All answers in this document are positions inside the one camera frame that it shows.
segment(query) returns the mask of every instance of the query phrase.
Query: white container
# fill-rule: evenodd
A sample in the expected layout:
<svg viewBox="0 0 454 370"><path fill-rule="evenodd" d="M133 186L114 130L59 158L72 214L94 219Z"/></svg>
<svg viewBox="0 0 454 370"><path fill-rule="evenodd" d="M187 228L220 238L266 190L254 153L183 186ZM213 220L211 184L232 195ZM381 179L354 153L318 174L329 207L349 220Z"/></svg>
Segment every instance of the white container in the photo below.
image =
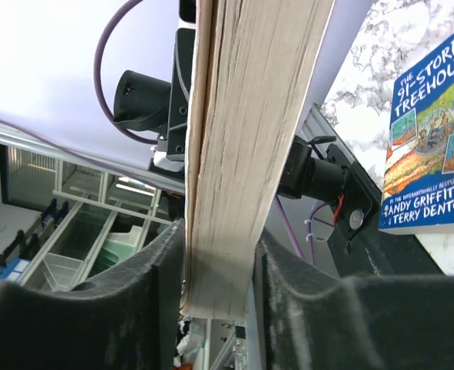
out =
<svg viewBox="0 0 454 370"><path fill-rule="evenodd" d="M47 253L43 258L43 274L53 291L69 291L76 284L82 261Z"/></svg>

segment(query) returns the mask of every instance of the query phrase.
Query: marble table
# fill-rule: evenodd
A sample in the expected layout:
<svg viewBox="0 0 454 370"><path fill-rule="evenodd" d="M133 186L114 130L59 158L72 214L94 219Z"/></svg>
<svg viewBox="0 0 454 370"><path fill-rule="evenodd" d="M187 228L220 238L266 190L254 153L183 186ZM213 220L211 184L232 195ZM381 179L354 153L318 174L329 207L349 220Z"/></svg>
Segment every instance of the marble table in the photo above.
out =
<svg viewBox="0 0 454 370"><path fill-rule="evenodd" d="M376 1L322 106L380 187L393 83L453 32L453 0ZM454 234L417 238L445 274L454 274Z"/></svg>

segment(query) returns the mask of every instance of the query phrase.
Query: thick book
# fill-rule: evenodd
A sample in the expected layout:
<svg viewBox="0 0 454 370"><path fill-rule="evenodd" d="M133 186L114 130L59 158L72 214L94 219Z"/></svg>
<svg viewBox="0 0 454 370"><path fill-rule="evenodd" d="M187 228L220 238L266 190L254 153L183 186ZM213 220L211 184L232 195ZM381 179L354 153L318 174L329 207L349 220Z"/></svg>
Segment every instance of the thick book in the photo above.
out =
<svg viewBox="0 0 454 370"><path fill-rule="evenodd" d="M379 229L454 232L454 34L395 81Z"/></svg>
<svg viewBox="0 0 454 370"><path fill-rule="evenodd" d="M333 0L197 4L182 312L244 318L255 248Z"/></svg>

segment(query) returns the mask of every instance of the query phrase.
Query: book cover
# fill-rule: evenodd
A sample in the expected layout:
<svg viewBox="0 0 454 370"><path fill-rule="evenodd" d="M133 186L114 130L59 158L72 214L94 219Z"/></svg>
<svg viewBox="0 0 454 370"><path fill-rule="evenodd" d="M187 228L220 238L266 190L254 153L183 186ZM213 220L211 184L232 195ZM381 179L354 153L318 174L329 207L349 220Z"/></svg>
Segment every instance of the book cover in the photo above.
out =
<svg viewBox="0 0 454 370"><path fill-rule="evenodd" d="M395 81L379 230L454 232L454 34Z"/></svg>

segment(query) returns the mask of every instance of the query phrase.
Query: red wire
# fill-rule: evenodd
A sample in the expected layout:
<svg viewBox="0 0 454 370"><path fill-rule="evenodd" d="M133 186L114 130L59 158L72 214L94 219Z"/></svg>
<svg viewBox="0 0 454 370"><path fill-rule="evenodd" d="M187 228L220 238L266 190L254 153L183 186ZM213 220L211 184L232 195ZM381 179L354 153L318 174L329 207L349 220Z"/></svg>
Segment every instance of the red wire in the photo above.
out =
<svg viewBox="0 0 454 370"><path fill-rule="evenodd" d="M336 226L336 220L338 219L338 215L340 214L341 207L343 206L343 200L345 195L340 195L338 197L338 207L336 208L335 213L333 214L333 224Z"/></svg>

